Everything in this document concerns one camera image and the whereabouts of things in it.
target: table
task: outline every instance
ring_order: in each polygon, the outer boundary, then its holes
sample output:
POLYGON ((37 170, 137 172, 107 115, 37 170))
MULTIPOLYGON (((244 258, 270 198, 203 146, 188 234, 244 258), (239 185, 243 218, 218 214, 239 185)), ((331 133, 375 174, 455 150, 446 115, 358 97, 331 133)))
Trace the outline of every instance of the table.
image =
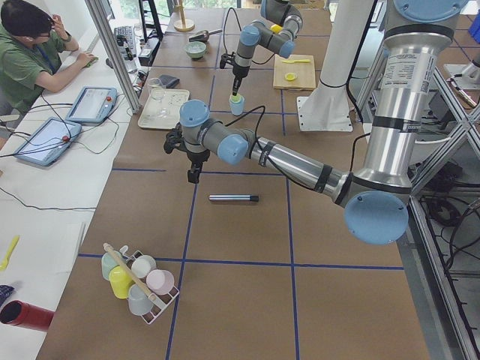
MULTIPOLYGON (((216 29, 226 12, 186 16, 216 29)), ((328 16, 302 14, 297 50, 318 52, 320 71, 328 16)), ((258 10, 238 15, 242 25, 259 17, 258 10)), ((205 101, 212 116, 233 120, 227 101, 233 76, 218 67, 221 36, 211 37, 199 61, 182 54, 187 36, 166 33, 149 76, 179 77, 179 88, 205 101)), ((229 23, 229 51, 238 36, 229 23)), ((274 90, 272 80, 267 63, 253 67, 241 87, 246 110, 266 105, 259 133, 347 170, 362 126, 355 123, 352 133, 300 132, 295 101, 302 92, 274 90)), ((258 115, 235 126, 252 128, 258 115)), ((113 161, 38 359, 404 359, 406 351, 410 359, 428 359, 395 244, 361 243, 329 198, 248 160, 232 167, 212 155, 200 183, 188 184, 186 156, 164 154, 165 131, 141 130, 138 118, 113 161), (211 204, 213 193, 259 194, 260 201, 211 204), (152 255, 175 275, 180 296, 152 325, 131 315, 101 277, 104 242, 152 255)), ((359 142, 357 168, 365 149, 359 142)))
MULTIPOLYGON (((80 43, 86 48, 86 40, 80 43)), ((57 94, 45 94, 51 104, 73 103, 83 86, 113 86, 122 92, 113 70, 105 65, 107 54, 101 42, 94 48, 99 61, 57 94)), ((77 54, 69 56, 69 65, 77 54)), ((45 104, 39 98, 35 106, 45 104)), ((13 197, 0 191, 0 249, 3 253, 14 235, 19 244, 10 258, 8 268, 0 273, 0 284, 15 287, 8 301, 19 299, 55 310, 76 258, 95 207, 110 173, 131 113, 126 100, 119 96, 117 110, 101 126, 83 126, 77 142, 53 165, 31 166, 15 157, 0 158, 0 188, 19 197, 24 203, 42 208, 91 208, 78 211, 37 210, 26 208, 13 197)), ((68 107, 54 106, 64 117, 68 107)), ((17 131, 32 134, 46 119, 56 114, 42 106, 29 112, 17 131)), ((23 139, 12 136, 0 155, 13 153, 23 139)), ((34 359, 45 334, 9 325, 1 326, 2 359, 34 359)))

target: clear glass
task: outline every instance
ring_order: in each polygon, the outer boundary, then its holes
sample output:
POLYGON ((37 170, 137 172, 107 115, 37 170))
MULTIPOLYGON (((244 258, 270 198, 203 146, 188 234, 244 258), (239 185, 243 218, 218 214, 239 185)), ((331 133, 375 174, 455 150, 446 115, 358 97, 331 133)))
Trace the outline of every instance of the clear glass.
POLYGON ((165 94, 167 93, 167 87, 157 77, 148 79, 147 87, 150 98, 157 102, 157 106, 155 106, 155 108, 158 108, 158 111, 154 115, 164 118, 168 115, 168 109, 164 107, 164 104, 162 103, 163 99, 165 98, 165 94))

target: green bowl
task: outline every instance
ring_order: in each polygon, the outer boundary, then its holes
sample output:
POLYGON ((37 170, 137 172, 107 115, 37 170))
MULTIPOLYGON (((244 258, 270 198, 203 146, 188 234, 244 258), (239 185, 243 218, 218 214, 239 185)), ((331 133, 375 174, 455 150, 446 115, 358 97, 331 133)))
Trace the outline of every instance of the green bowl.
POLYGON ((201 41, 192 41, 185 45, 184 50, 192 59, 200 59, 205 55, 207 46, 201 41))

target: green shirt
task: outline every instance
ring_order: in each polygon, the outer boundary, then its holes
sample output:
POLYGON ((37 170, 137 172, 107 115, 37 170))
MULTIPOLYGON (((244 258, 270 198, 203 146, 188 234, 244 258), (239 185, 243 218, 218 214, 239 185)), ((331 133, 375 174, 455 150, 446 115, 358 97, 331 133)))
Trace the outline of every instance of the green shirt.
POLYGON ((0 87, 12 107, 22 114, 30 110, 44 90, 35 85, 38 74, 41 71, 56 73, 62 65, 59 53, 64 50, 64 41, 54 31, 46 43, 29 49, 0 25, 0 87))

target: cup rack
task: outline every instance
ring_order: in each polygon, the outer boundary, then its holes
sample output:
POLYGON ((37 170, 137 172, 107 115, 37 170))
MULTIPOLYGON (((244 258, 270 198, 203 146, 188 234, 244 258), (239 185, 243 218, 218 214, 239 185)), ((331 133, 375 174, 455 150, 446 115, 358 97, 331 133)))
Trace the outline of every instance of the cup rack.
MULTIPOLYGON (((131 264, 137 259, 138 257, 141 257, 143 253, 140 250, 135 250, 132 255, 128 255, 128 246, 123 246, 120 248, 120 253, 124 257, 125 262, 122 262, 122 260, 119 258, 119 256, 114 253, 114 249, 111 245, 104 244, 103 247, 105 248, 105 251, 110 254, 110 256, 118 263, 119 266, 121 267, 126 267, 128 269, 127 273, 128 275, 132 278, 132 280, 139 285, 139 287, 146 288, 145 281, 142 281, 139 279, 132 271, 131 271, 131 264)), ((147 295, 148 300, 153 302, 153 308, 148 312, 140 317, 147 323, 147 324, 152 324, 164 311, 167 309, 173 301, 176 299, 177 296, 179 296, 179 289, 177 289, 175 286, 165 295, 157 295, 152 291, 149 291, 148 294, 144 291, 144 293, 147 295)))

